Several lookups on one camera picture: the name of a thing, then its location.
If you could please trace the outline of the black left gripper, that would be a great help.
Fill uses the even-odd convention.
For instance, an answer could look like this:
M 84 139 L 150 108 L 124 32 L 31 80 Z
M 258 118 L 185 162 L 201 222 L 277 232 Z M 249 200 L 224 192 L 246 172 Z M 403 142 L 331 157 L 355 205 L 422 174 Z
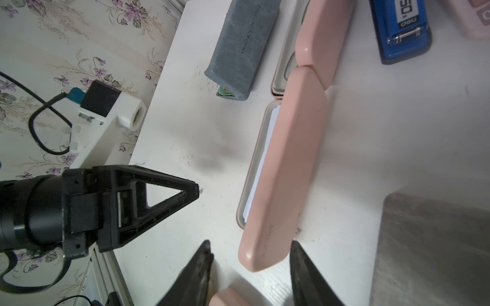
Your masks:
M 61 176 L 67 260 L 121 248 L 197 200 L 199 185 L 140 166 L 70 169 Z

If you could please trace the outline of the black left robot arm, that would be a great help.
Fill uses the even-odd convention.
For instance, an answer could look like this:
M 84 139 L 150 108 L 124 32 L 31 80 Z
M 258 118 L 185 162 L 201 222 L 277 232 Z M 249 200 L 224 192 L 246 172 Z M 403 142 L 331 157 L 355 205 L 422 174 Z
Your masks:
M 199 197 L 190 180 L 144 167 L 77 168 L 1 183 L 1 250 L 46 251 L 66 259 L 125 246 Z

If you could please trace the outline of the pink case white glasses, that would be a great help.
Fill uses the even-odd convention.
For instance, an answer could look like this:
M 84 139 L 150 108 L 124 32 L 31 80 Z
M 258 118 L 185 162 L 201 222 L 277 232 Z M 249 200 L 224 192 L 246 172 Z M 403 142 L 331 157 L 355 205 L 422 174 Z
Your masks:
M 250 272 L 290 252 L 324 137 L 328 101 L 315 72 L 293 70 L 246 222 L 238 258 Z

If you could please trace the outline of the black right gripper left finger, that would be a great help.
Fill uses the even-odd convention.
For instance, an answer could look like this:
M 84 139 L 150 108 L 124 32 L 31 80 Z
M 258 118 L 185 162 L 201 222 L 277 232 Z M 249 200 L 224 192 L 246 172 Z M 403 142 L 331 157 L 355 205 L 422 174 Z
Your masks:
M 213 261 L 211 243 L 205 240 L 157 305 L 208 305 Z

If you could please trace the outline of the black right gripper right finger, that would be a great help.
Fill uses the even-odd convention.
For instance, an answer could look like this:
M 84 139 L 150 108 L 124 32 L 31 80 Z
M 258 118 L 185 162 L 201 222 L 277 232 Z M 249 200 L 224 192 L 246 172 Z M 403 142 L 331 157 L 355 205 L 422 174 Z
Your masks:
M 294 305 L 344 306 L 296 240 L 290 248 L 290 274 Z

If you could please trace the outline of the grey glasses case red glasses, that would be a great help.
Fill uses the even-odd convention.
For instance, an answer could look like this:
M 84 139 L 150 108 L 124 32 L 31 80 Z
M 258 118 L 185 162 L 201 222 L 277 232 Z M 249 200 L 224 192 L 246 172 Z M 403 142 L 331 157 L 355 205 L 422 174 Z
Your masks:
M 388 195 L 370 305 L 489 305 L 489 211 Z

